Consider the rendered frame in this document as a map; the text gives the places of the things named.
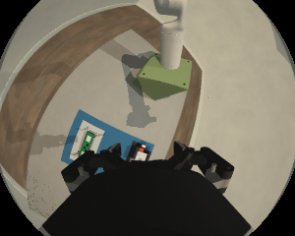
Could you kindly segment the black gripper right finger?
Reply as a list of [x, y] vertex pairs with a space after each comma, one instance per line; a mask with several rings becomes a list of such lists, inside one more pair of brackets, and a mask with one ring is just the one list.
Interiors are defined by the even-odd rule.
[[183, 166], [191, 170], [193, 165], [198, 165], [205, 178], [207, 178], [221, 194], [225, 193], [231, 180], [234, 166], [209, 147], [201, 147], [200, 150], [195, 150], [193, 147], [187, 147], [179, 141], [176, 141], [174, 142], [174, 155], [168, 160], [164, 159], [161, 161], [157, 164], [157, 167], [180, 170]]

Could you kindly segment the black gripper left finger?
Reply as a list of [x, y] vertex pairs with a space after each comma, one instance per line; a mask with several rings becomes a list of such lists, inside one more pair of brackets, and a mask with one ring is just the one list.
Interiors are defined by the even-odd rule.
[[[113, 152], [113, 153], [112, 153]], [[66, 168], [61, 171], [63, 179], [72, 194], [78, 186], [88, 177], [95, 174], [98, 168], [102, 167], [104, 171], [108, 169], [134, 168], [136, 167], [129, 160], [120, 157], [121, 144], [115, 143], [112, 147], [101, 150], [100, 153], [94, 153], [93, 150], [87, 150]]]

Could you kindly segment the blue flat mat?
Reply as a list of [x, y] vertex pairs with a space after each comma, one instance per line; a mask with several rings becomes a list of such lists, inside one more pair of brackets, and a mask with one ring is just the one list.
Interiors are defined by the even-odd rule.
[[[136, 158], [138, 151], [147, 153], [149, 160], [154, 145], [122, 132], [79, 109], [67, 137], [61, 161], [70, 164], [87, 150], [100, 153], [115, 143], [121, 144], [121, 157]], [[130, 157], [129, 157], [130, 156]]]

